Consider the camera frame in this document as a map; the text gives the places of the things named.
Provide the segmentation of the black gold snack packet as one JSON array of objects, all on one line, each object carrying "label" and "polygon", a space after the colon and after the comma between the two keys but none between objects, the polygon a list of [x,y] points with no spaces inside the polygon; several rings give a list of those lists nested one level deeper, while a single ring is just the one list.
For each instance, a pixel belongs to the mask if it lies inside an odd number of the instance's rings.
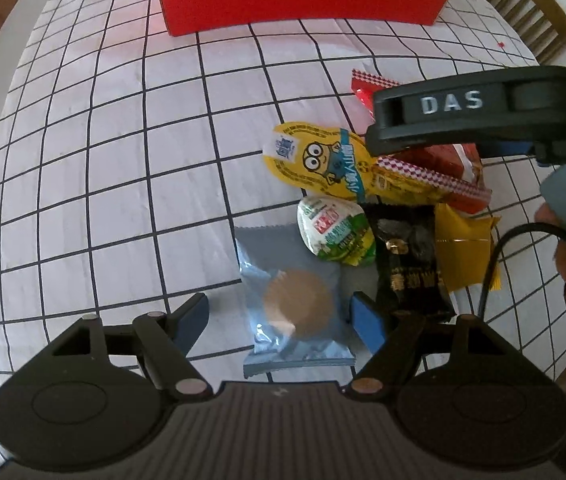
[{"label": "black gold snack packet", "polygon": [[434,207],[365,204],[363,211],[375,239],[376,305],[428,322],[450,321],[454,307],[436,258]]}]

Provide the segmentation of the white black grid tablecloth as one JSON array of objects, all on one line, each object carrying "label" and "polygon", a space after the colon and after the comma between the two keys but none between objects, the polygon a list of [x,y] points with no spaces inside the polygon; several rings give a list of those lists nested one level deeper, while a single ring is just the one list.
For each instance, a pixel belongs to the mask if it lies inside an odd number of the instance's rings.
[{"label": "white black grid tablecloth", "polygon": [[48,0],[0,118],[0,382],[85,313],[124,324],[194,292],[211,311],[195,367],[241,379],[253,338],[233,234],[292,222],[301,197],[263,162],[272,129],[367,129],[353,70],[410,82],[533,62],[484,0],[448,0],[431,26],[182,37],[158,0]]}]

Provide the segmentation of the yellow minion snack packet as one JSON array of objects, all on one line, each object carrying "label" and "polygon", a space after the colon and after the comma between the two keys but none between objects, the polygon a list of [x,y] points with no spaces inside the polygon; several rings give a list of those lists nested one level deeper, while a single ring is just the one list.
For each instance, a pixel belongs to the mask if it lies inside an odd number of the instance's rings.
[{"label": "yellow minion snack packet", "polygon": [[447,192],[379,166],[363,141],[346,129],[285,122],[273,129],[262,150],[267,168],[283,182],[312,193],[363,203],[373,196],[390,204],[432,205]]}]

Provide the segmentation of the blue cookie packet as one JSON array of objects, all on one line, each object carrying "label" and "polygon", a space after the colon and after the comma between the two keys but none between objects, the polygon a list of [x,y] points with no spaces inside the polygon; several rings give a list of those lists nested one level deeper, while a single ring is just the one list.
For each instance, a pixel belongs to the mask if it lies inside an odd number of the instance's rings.
[{"label": "blue cookie packet", "polygon": [[235,246],[253,336],[245,377],[355,364],[337,263],[312,255],[295,224],[237,228]]}]

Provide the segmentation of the green white egg-shaped packet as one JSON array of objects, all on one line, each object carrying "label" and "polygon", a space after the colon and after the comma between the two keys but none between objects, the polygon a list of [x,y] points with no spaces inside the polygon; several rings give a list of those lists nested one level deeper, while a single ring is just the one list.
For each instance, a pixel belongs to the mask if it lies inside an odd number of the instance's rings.
[{"label": "green white egg-shaped packet", "polygon": [[370,266],[375,238],[361,206],[331,196],[306,196],[297,206],[297,226],[306,247],[324,261]]}]

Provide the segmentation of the wooden chair right side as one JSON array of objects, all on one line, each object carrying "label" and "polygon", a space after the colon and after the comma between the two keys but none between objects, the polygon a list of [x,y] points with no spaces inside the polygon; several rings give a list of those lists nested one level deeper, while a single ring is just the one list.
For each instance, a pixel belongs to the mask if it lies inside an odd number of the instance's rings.
[{"label": "wooden chair right side", "polygon": [[556,0],[486,0],[532,51],[549,65],[566,49],[566,13]]}]

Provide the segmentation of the red snack bag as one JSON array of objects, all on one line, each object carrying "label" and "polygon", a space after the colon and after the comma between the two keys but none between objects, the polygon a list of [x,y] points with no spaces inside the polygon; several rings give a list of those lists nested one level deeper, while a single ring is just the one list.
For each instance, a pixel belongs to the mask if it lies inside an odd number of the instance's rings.
[{"label": "red snack bag", "polygon": [[413,148],[381,156],[377,162],[379,166],[398,171],[412,180],[444,190],[444,202],[466,214],[477,214],[492,199],[474,144]]}]

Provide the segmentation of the gold yellow snack packet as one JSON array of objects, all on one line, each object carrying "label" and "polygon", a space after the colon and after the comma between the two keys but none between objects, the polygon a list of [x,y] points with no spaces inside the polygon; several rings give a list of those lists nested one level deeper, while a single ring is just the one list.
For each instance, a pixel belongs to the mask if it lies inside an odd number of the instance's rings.
[{"label": "gold yellow snack packet", "polygon": [[482,284],[492,249],[492,229],[499,217],[468,218],[447,204],[435,206],[435,248],[448,292]]}]

